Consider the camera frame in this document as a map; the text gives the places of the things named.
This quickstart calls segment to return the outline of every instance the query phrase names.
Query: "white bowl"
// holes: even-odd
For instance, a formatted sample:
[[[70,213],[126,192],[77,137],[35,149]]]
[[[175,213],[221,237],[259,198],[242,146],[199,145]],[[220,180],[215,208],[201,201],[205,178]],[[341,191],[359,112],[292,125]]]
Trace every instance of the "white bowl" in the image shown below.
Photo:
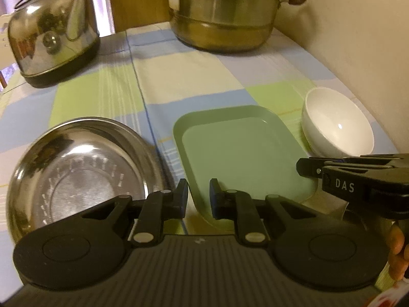
[[[374,139],[362,111],[346,96],[325,87],[305,97],[301,125],[312,150],[320,157],[370,154]]]

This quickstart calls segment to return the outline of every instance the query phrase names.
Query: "checkered tablecloth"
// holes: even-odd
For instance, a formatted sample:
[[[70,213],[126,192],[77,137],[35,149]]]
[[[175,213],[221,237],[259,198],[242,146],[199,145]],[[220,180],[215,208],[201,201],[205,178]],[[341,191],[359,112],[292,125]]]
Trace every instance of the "checkered tablecloth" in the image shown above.
[[[202,109],[261,105],[279,115],[309,152],[300,119],[307,91],[335,89],[362,109],[375,135],[375,153],[396,148],[361,102],[324,65],[274,30],[260,49],[238,55],[197,51],[178,41],[168,23],[133,28],[101,39],[98,56],[72,79],[35,89],[16,73],[0,94],[0,300],[20,285],[5,219],[6,193],[14,167],[47,129],[82,116],[120,121],[156,146],[170,180],[184,171],[172,139],[183,114]],[[189,198],[185,227],[212,233]],[[175,228],[180,233],[182,228]]]

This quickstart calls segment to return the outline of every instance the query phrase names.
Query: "white wall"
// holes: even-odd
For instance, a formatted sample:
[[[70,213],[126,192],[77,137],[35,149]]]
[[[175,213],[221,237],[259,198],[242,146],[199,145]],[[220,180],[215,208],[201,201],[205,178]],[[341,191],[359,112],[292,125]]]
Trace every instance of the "white wall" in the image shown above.
[[[283,4],[275,26],[324,63],[409,152],[409,0]]]

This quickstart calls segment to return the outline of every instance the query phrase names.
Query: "stainless steel bowl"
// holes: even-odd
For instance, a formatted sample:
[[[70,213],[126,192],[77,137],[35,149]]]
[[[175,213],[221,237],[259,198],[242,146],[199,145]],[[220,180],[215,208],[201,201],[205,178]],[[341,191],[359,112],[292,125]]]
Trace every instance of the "stainless steel bowl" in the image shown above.
[[[15,242],[28,232],[116,195],[144,199],[164,188],[144,140],[110,119],[84,117],[41,136],[18,163],[7,194]]]

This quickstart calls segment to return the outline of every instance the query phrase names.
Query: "hand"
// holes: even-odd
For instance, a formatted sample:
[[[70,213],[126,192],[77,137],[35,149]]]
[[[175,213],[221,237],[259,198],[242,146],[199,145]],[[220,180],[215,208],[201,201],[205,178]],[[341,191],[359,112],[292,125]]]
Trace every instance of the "hand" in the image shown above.
[[[405,237],[398,225],[392,225],[387,237],[389,252],[389,275],[393,280],[401,280],[409,265],[409,244],[404,246]]]

